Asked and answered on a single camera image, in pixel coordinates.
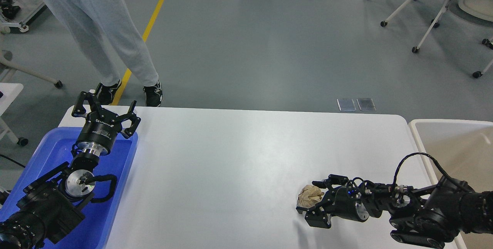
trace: shoe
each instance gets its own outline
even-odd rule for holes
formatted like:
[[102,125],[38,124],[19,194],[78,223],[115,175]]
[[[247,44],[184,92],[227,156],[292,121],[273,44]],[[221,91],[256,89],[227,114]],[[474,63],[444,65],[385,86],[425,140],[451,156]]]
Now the shoe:
[[115,99],[116,91],[122,85],[122,81],[118,80],[118,83],[113,84],[112,86],[105,86],[101,83],[97,86],[96,90],[99,89],[99,93],[97,94],[97,99],[101,105],[109,105],[113,103],[113,99]]
[[148,107],[159,107],[163,100],[163,90],[161,89],[161,82],[153,86],[145,86],[143,88],[144,93],[146,93],[146,106]]

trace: beige plastic container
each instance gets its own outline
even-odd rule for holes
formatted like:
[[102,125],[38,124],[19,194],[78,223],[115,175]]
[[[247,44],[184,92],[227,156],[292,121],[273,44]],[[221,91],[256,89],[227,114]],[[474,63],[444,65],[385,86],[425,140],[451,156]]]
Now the beige plastic container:
[[[476,192],[493,191],[493,123],[487,121],[416,119],[409,123],[418,149],[438,160],[455,179],[466,180]],[[423,156],[432,184],[442,175]],[[493,235],[461,233],[459,249],[491,249]]]

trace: white table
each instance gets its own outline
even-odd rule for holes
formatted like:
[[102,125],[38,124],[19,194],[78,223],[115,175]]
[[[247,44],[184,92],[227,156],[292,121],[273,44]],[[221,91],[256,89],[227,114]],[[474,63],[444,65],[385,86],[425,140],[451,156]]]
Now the white table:
[[[128,107],[108,106],[119,114]],[[65,114],[59,126],[82,126]],[[392,183],[417,150],[397,115],[136,107],[139,141],[107,249],[411,249],[389,215],[309,227],[301,188],[329,174]],[[419,158],[399,184],[430,184]],[[455,244],[447,244],[455,249]]]
[[[14,102],[14,99],[21,93],[22,89],[22,84],[6,84],[0,82],[0,91],[3,93],[3,96],[0,98],[0,116],[2,116],[10,104]],[[16,137],[12,130],[7,126],[5,121],[0,118],[0,140],[5,135],[7,135],[12,142],[19,142],[18,137]]]

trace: metal plate on floor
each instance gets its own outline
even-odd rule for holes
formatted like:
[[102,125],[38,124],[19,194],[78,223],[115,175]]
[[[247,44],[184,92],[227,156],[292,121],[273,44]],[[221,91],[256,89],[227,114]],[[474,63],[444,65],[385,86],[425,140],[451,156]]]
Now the metal plate on floor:
[[337,104],[342,112],[355,112],[356,107],[352,99],[338,99]]
[[377,110],[372,98],[357,98],[356,100],[362,112],[374,112]]

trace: gray sweatpants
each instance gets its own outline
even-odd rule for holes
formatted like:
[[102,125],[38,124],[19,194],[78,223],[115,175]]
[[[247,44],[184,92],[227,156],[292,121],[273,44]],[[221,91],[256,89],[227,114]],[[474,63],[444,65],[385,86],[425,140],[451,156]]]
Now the gray sweatpants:
[[122,61],[144,86],[152,86],[158,74],[148,48],[137,31],[123,0],[44,0],[64,24],[83,54],[110,86],[121,79],[102,42],[102,32]]

